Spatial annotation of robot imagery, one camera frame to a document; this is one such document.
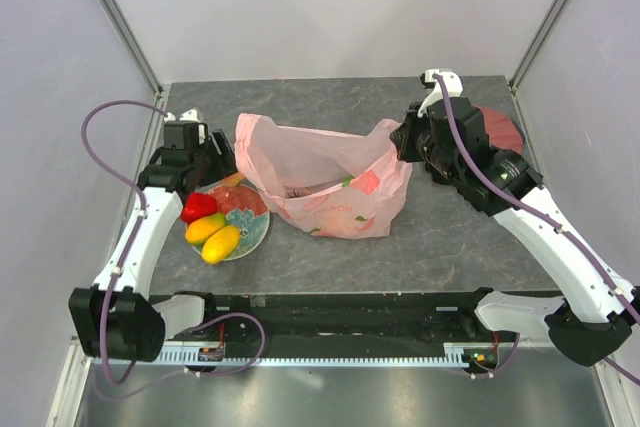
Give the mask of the red apple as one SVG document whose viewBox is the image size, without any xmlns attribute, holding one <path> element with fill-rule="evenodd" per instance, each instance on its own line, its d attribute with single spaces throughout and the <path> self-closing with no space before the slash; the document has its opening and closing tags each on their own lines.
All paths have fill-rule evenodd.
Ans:
<svg viewBox="0 0 640 427">
<path fill-rule="evenodd" d="M 185 224 L 191 224 L 217 212 L 218 204 L 215 198 L 207 194 L 194 192 L 187 197 L 180 214 L 180 220 Z"/>
</svg>

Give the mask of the peach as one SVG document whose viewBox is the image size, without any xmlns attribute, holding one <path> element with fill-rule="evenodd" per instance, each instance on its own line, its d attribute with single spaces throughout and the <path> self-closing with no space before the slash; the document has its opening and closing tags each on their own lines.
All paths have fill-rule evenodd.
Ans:
<svg viewBox="0 0 640 427">
<path fill-rule="evenodd" d="M 236 172 L 220 181 L 220 185 L 224 187 L 236 187 L 245 179 L 244 175 Z"/>
</svg>

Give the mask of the pink plastic bag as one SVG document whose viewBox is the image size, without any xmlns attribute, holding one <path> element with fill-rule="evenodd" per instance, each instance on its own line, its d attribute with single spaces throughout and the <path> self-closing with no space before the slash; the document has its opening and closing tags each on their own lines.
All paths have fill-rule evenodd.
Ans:
<svg viewBox="0 0 640 427">
<path fill-rule="evenodd" d="M 235 129 L 238 171 L 268 209 L 312 236 L 385 237 L 403 209 L 412 173 L 390 140 L 398 122 L 366 135 L 282 126 L 241 114 Z"/>
</svg>

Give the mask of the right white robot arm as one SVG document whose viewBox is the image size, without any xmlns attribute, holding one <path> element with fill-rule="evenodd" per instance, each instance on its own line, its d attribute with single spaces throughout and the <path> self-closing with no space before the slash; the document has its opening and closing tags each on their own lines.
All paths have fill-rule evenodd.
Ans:
<svg viewBox="0 0 640 427">
<path fill-rule="evenodd" d="M 631 308 L 639 292 L 600 260 L 561 218 L 541 175 L 518 148 L 494 145 L 483 111 L 466 98 L 451 100 L 465 147 L 458 148 L 445 104 L 412 103 L 390 139 L 398 158 L 424 164 L 433 180 L 452 186 L 473 208 L 494 219 L 531 253 L 560 290 L 556 297 L 475 291 L 475 304 L 458 315 L 467 339 L 510 331 L 550 341 L 571 361 L 590 367 L 618 350 L 632 334 Z"/>
</svg>

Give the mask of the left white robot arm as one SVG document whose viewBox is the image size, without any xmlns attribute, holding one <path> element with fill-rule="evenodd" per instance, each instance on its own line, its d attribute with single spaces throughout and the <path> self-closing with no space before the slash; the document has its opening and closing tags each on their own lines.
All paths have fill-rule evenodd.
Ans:
<svg viewBox="0 0 640 427">
<path fill-rule="evenodd" d="M 179 292 L 152 303 L 150 285 L 166 238 L 187 198 L 236 173 L 233 149 L 221 130 L 196 121 L 169 121 L 163 144 L 139 174 L 136 201 L 116 248 L 89 288 L 76 288 L 69 310 L 86 355 L 152 362 L 165 341 L 188 331 L 208 340 L 219 316 L 207 297 Z"/>
</svg>

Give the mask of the white fruit plate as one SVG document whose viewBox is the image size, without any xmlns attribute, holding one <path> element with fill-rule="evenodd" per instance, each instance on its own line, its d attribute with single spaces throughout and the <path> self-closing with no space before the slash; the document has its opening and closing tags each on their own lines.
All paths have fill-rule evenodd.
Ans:
<svg viewBox="0 0 640 427">
<path fill-rule="evenodd" d="M 270 226 L 270 212 L 259 193 L 240 183 L 233 187 L 217 185 L 204 194 L 216 200 L 227 223 L 240 231 L 237 246 L 224 261 L 237 260 L 253 252 L 266 237 Z"/>
</svg>

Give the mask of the orange green mango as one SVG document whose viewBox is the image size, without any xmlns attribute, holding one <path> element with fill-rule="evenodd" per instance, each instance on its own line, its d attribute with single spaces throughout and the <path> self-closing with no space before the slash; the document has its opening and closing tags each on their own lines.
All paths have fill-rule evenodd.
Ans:
<svg viewBox="0 0 640 427">
<path fill-rule="evenodd" d="M 226 216 L 221 212 L 201 217 L 187 226 L 185 240 L 190 245 L 201 246 L 225 226 Z"/>
</svg>

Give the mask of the red printed t-shirt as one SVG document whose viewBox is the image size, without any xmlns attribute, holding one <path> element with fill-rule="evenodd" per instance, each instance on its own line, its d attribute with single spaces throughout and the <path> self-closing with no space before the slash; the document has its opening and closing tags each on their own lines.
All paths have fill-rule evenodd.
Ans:
<svg viewBox="0 0 640 427">
<path fill-rule="evenodd" d="M 523 153 L 525 136 L 510 117 L 493 109 L 478 106 L 483 115 L 485 131 L 491 147 Z"/>
</svg>

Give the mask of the yellow mango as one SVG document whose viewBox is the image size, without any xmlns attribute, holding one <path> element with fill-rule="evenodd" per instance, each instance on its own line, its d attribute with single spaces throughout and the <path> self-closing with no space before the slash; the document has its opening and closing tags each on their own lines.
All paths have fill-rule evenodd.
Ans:
<svg viewBox="0 0 640 427">
<path fill-rule="evenodd" d="M 208 264 L 223 261 L 235 250 L 240 237 L 240 230 L 236 226 L 226 225 L 213 234 L 202 246 L 202 260 Z"/>
</svg>

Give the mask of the black cloth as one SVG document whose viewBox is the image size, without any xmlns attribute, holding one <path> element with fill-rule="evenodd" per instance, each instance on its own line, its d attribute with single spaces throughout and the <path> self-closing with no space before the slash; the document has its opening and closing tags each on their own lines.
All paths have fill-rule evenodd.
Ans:
<svg viewBox="0 0 640 427">
<path fill-rule="evenodd" d="M 434 182 L 440 185 L 451 185 L 457 193 L 469 202 L 475 210 L 491 217 L 512 207 L 486 187 L 460 159 L 461 173 L 455 169 L 449 178 L 443 176 L 429 163 L 425 170 Z M 542 185 L 542 175 L 537 172 L 519 153 L 512 150 L 498 149 L 480 163 L 483 174 L 502 192 L 521 200 L 534 187 Z"/>
</svg>

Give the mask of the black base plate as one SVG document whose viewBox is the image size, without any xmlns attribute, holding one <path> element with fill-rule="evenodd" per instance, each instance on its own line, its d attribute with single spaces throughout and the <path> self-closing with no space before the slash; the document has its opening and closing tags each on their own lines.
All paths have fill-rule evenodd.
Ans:
<svg viewBox="0 0 640 427">
<path fill-rule="evenodd" d="M 488 351 L 516 338 L 512 332 L 493 334 L 482 329 L 476 339 L 462 329 L 446 330 L 439 324 L 458 306 L 472 306 L 477 293 L 325 293 L 213 295 L 206 299 L 204 319 L 225 313 L 236 318 L 203 330 L 181 333 L 178 341 L 259 341 L 259 351 L 277 337 L 384 336 L 436 343 L 479 344 Z"/>
</svg>

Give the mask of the left aluminium frame post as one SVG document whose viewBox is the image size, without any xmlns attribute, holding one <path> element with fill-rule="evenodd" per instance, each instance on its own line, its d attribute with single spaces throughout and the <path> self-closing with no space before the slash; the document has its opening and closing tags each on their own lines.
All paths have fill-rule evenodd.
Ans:
<svg viewBox="0 0 640 427">
<path fill-rule="evenodd" d="M 148 87 L 159 98 L 164 87 L 145 55 L 117 0 L 99 0 L 124 47 L 129 52 Z"/>
</svg>

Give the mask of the aluminium frame post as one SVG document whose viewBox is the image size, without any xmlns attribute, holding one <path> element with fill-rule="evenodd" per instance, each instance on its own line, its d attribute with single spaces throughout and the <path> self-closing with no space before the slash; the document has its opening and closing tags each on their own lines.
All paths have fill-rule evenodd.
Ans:
<svg viewBox="0 0 640 427">
<path fill-rule="evenodd" d="M 508 82 L 510 91 L 513 95 L 517 93 L 518 89 L 523 84 L 527 74 L 550 38 L 570 1 L 571 0 L 552 0 Z"/>
<path fill-rule="evenodd" d="M 129 52 L 148 87 L 159 98 L 164 87 L 145 55 L 117 0 L 99 0 L 124 47 Z"/>
</svg>

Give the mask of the right aluminium frame post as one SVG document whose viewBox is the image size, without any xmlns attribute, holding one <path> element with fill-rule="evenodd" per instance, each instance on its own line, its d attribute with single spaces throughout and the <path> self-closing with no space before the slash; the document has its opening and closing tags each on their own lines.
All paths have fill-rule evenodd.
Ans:
<svg viewBox="0 0 640 427">
<path fill-rule="evenodd" d="M 508 82 L 510 91 L 513 95 L 517 93 L 518 89 L 523 84 L 527 74 L 550 38 L 570 1 L 571 0 L 552 0 Z"/>
</svg>

